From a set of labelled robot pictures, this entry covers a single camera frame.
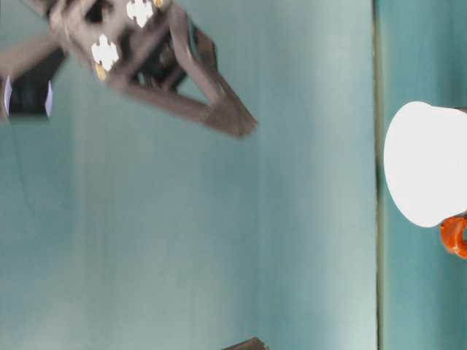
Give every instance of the orange object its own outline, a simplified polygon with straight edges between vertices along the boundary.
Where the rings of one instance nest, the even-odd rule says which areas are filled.
[[[450,254],[467,259],[467,242],[464,241],[464,231],[467,228],[467,218],[450,217],[441,224],[441,241]]]

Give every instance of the cross-shaped marker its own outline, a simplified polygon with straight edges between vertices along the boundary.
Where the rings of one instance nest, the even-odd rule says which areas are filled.
[[[118,61],[117,47],[103,34],[99,37],[99,43],[94,44],[91,49],[94,61],[100,63],[106,71],[112,69],[114,63]]]
[[[126,5],[126,13],[131,19],[136,19],[138,26],[143,28],[154,15],[154,10],[148,0],[130,0]]]

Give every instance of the light blue backdrop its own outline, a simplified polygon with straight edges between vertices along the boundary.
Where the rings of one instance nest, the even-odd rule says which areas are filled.
[[[371,2],[265,1],[260,334],[376,348]]]
[[[371,4],[182,3],[258,132],[68,62],[51,123],[0,128],[0,349],[375,349]],[[0,49],[45,28],[1,5]]]
[[[467,105],[467,3],[378,0],[380,150],[393,115],[409,101]],[[381,171],[382,349],[466,347],[466,263],[448,255],[439,229],[397,210]]]

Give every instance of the teal surface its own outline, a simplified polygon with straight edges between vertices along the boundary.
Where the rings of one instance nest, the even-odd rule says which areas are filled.
[[[377,0],[380,152],[405,103],[467,104],[466,15],[461,0]],[[444,251],[438,228],[402,216],[381,174],[382,349],[464,349],[466,263]]]
[[[371,4],[181,2],[257,133],[69,61],[48,125],[0,128],[0,349],[376,349]],[[1,5],[0,49],[45,28]]]
[[[370,1],[265,1],[260,334],[271,349],[375,349]]]
[[[202,3],[193,19],[258,114],[254,22],[237,27],[248,1]],[[46,28],[1,2],[1,49]],[[254,336],[258,139],[122,98],[74,60],[54,97],[48,125],[0,128],[0,349],[214,350]]]

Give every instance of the brass screw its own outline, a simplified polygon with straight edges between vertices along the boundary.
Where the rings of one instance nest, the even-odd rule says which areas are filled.
[[[99,80],[102,82],[107,79],[107,73],[105,72],[105,69],[99,64],[96,63],[96,74]]]

